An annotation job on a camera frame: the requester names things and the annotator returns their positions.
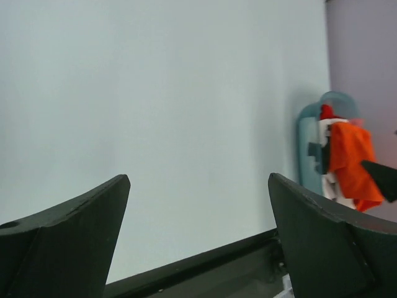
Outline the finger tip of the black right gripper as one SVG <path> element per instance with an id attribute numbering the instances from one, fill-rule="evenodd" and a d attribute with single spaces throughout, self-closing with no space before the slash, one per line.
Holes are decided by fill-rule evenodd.
<path id="1" fill-rule="evenodd" d="M 396 202 L 396 169 L 367 160 L 363 160 L 361 165 L 374 180 L 382 196 L 389 203 Z"/>

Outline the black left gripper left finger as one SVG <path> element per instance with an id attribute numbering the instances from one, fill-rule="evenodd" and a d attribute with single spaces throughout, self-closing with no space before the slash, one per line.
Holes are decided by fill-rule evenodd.
<path id="1" fill-rule="evenodd" d="M 102 297 L 127 206 L 120 174 L 1 225 L 1 297 Z"/>

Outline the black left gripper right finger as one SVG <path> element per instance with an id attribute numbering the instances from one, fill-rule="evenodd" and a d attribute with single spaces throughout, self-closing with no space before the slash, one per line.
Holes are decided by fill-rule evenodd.
<path id="1" fill-rule="evenodd" d="M 295 297 L 396 297 L 396 223 L 281 174 L 268 188 Z"/>

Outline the orange polo t-shirt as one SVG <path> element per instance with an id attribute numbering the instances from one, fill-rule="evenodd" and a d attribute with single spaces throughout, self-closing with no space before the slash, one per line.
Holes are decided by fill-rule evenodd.
<path id="1" fill-rule="evenodd" d="M 360 212 L 378 207 L 384 201 L 374 180 L 361 165 L 362 161 L 375 160 L 368 130 L 349 122 L 331 125 L 329 170 L 336 175 L 343 196 L 352 199 Z"/>

